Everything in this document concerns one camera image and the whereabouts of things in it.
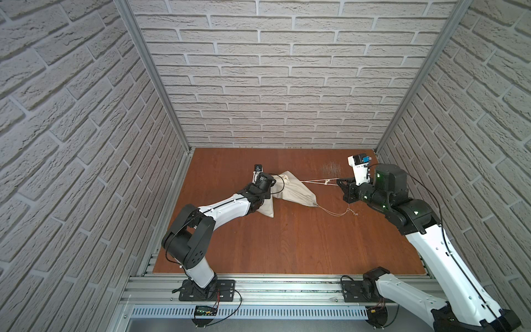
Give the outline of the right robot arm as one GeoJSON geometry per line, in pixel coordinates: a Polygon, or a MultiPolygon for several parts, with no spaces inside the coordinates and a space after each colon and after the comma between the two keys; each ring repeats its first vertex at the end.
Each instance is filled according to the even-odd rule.
{"type": "Polygon", "coordinates": [[[395,302],[434,331],[515,331],[521,326],[517,314],[501,308],[466,266],[448,240],[442,218],[427,202],[409,197],[406,171],[378,164],[371,177],[368,163],[354,165],[353,171],[354,177],[337,180],[345,202],[362,202],[383,214],[417,250],[446,297],[410,286],[383,267],[363,275],[365,296],[395,302]]]}

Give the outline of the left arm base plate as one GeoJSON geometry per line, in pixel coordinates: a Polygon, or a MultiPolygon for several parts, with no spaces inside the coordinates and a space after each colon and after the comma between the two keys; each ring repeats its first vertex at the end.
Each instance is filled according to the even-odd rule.
{"type": "Polygon", "coordinates": [[[194,281],[187,279],[178,289],[180,302],[232,302],[235,295],[234,279],[217,279],[210,282],[204,289],[194,281]]]}

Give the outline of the cream cloth bag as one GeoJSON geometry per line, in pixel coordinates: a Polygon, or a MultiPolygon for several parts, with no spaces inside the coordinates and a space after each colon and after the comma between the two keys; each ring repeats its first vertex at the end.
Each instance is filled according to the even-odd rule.
{"type": "Polygon", "coordinates": [[[342,217],[346,214],[358,216],[358,213],[353,211],[350,206],[347,206],[347,209],[341,213],[332,212],[322,207],[317,202],[316,195],[310,189],[308,189],[302,181],[288,171],[280,175],[273,175],[273,177],[280,185],[280,189],[278,191],[271,189],[271,195],[275,199],[290,201],[310,208],[320,208],[321,210],[325,211],[325,213],[330,214],[333,217],[342,217]]]}
{"type": "Polygon", "coordinates": [[[257,212],[261,213],[266,217],[273,218],[275,216],[273,197],[271,196],[269,199],[265,199],[263,204],[257,210],[257,212]]]}

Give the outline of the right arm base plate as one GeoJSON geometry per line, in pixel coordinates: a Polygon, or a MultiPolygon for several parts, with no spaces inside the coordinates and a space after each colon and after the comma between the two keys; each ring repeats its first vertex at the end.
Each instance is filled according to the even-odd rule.
{"type": "Polygon", "coordinates": [[[340,281],[345,303],[379,303],[384,297],[375,283],[365,280],[342,279],[340,281]]]}

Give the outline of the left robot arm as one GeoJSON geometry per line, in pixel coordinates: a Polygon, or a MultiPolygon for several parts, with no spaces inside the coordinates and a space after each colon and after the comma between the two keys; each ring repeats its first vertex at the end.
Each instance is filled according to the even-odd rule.
{"type": "Polygon", "coordinates": [[[217,274],[205,258],[212,235],[228,222],[256,212],[271,198],[277,180],[256,172],[253,181],[231,197],[209,206],[182,208],[162,239],[167,261],[178,264],[192,286],[209,298],[217,290],[217,274]]]}

